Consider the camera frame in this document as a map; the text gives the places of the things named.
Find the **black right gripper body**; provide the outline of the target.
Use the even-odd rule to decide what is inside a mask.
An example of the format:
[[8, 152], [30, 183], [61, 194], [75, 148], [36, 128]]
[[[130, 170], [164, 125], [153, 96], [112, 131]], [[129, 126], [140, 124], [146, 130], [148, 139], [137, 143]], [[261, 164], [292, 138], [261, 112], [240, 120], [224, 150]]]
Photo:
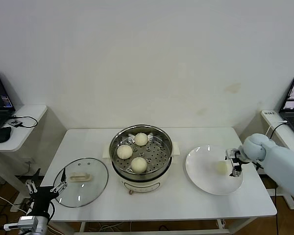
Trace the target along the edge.
[[243, 149], [232, 149], [232, 158], [231, 158], [231, 164], [233, 167], [241, 167], [242, 165], [247, 164], [247, 158], [245, 157], [243, 153]]

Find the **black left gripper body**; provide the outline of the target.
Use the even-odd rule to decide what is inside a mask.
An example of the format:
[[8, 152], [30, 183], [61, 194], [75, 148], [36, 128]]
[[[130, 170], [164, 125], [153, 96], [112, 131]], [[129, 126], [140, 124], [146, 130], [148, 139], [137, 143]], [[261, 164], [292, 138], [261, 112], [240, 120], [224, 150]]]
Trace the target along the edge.
[[34, 204], [30, 216], [49, 216], [50, 202], [59, 196], [59, 192], [53, 190], [53, 186], [38, 187], [37, 191], [30, 193], [30, 198]]

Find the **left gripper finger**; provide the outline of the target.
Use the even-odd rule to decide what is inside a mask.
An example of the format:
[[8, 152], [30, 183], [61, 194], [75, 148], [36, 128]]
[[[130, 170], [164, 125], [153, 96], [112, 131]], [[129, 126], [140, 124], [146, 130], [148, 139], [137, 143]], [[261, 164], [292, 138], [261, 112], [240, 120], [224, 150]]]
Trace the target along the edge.
[[62, 170], [62, 174], [60, 177], [60, 182], [58, 184], [56, 184], [51, 190], [50, 192], [53, 193], [61, 193], [65, 188], [67, 187], [67, 181], [66, 181], [66, 169], [63, 168]]
[[25, 183], [25, 185], [26, 185], [26, 187], [27, 187], [30, 194], [38, 192], [35, 181], [37, 181], [39, 179], [40, 170], [41, 170], [40, 168], [37, 169], [37, 171], [34, 173], [32, 178], [30, 180], [27, 180], [26, 183]]

